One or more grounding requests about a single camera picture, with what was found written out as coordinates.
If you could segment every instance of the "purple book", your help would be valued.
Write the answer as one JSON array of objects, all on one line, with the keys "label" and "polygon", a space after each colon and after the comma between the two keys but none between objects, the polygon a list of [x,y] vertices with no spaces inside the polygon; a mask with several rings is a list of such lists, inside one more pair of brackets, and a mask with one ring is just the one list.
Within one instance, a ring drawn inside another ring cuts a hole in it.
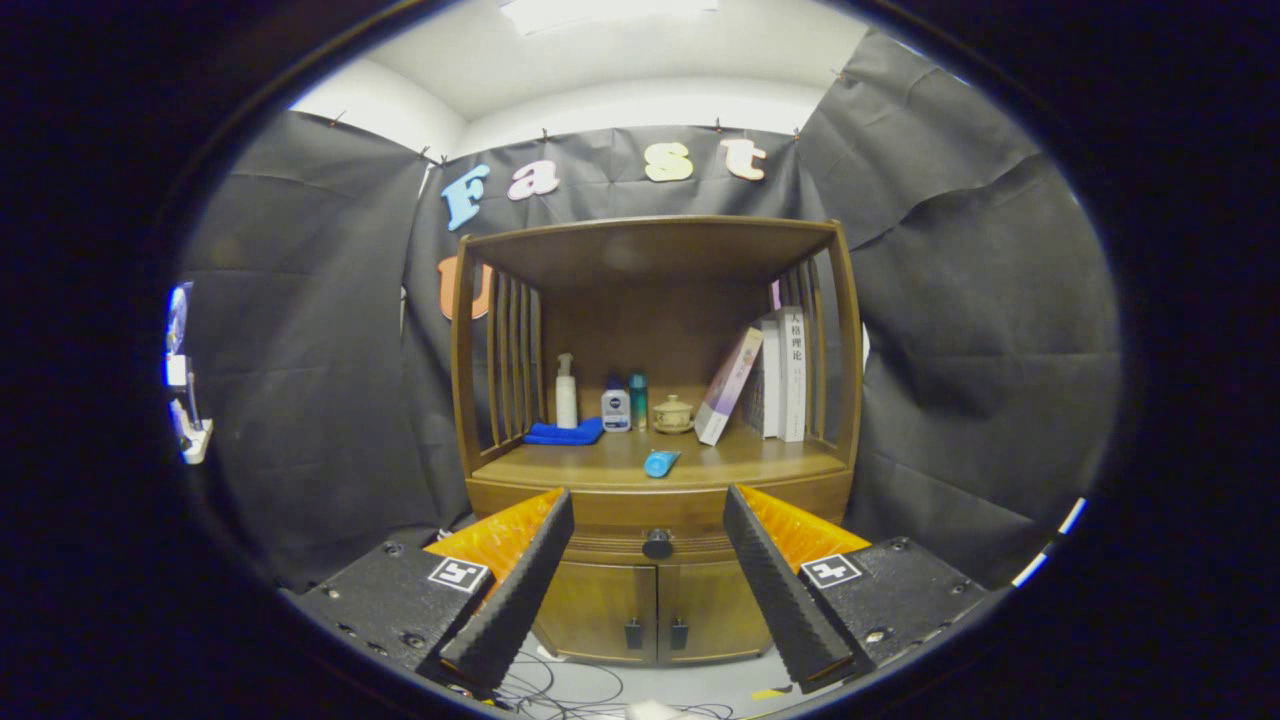
[{"label": "purple book", "polygon": [[760,352],[763,341],[764,333],[758,328],[748,328],[733,347],[733,352],[716,373],[716,378],[712,379],[712,384],[707,389],[707,397],[703,398],[703,405],[694,418],[694,430],[698,433],[699,441],[707,445],[716,445],[719,441],[721,433],[724,432],[724,424],[728,423],[728,416],[737,404],[737,396],[742,393],[742,386],[746,384],[755,356]]}]

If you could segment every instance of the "white wall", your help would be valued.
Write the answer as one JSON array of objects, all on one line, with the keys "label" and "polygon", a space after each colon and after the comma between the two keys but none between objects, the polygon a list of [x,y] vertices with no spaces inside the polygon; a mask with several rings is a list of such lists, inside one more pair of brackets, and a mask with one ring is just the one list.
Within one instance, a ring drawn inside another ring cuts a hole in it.
[{"label": "white wall", "polygon": [[456,155],[467,122],[416,82],[372,60],[356,60],[312,87],[294,110],[335,118],[429,155]]},{"label": "white wall", "polygon": [[549,95],[475,119],[454,146],[461,158],[550,135],[635,126],[714,126],[791,132],[823,88],[742,78],[652,78]]}]

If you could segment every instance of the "cabinet knob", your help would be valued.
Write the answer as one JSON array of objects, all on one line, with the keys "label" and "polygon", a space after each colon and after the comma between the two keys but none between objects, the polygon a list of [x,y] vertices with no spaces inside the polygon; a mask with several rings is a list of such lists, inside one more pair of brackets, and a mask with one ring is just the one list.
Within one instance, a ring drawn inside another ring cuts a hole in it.
[{"label": "cabinet knob", "polygon": [[666,560],[671,557],[671,553],[675,552],[675,548],[671,546],[671,533],[667,530],[649,530],[649,539],[644,542],[644,547],[640,550],[650,560]]}]

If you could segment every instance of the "wooden shelf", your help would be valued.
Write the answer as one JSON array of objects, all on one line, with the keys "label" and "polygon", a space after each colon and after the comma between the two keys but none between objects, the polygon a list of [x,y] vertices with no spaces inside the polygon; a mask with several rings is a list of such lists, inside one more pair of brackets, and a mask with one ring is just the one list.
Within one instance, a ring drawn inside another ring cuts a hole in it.
[{"label": "wooden shelf", "polygon": [[831,224],[660,217],[466,238],[475,260],[539,291],[626,283],[765,283],[831,242]]},{"label": "wooden shelf", "polygon": [[[644,473],[644,460],[653,450],[678,450],[684,455],[666,478],[650,478]],[[714,447],[698,442],[692,432],[678,436],[654,430],[604,433],[595,445],[582,447],[521,445],[477,469],[472,477],[581,489],[660,491],[782,480],[846,469],[835,450],[817,441],[764,439],[731,419]]]}]

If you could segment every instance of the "wooden cabinet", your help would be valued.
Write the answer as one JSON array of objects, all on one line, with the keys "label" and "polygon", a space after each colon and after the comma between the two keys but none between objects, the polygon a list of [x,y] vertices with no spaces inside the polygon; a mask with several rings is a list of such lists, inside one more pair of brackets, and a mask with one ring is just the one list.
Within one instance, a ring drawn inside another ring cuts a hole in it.
[{"label": "wooden cabinet", "polygon": [[737,560],[658,569],[658,662],[732,660],[772,644]]},{"label": "wooden cabinet", "polygon": [[616,665],[732,660],[772,643],[736,560],[562,562],[534,634],[552,652]]},{"label": "wooden cabinet", "polygon": [[[479,278],[490,311],[468,322]],[[827,520],[844,515],[863,336],[840,224],[672,217],[467,236],[453,287],[454,420],[476,516],[549,488],[572,492],[576,529],[534,625],[543,644],[598,662],[662,665],[767,650],[722,527],[724,497],[741,483]],[[657,432],[605,433],[585,447],[524,442],[534,421],[556,416],[548,389],[558,354],[573,354],[579,418],[599,415],[608,374],[632,370],[648,375],[650,404],[678,393],[696,405],[776,297],[800,306],[808,328],[803,442],[760,438],[736,416],[716,446]],[[477,395],[488,398],[483,416]],[[652,450],[682,452],[666,478],[645,475]],[[669,557],[641,552],[653,529],[669,533]]]},{"label": "wooden cabinet", "polygon": [[658,644],[657,580],[652,565],[561,562],[534,634],[552,652],[608,664],[652,664]]}]

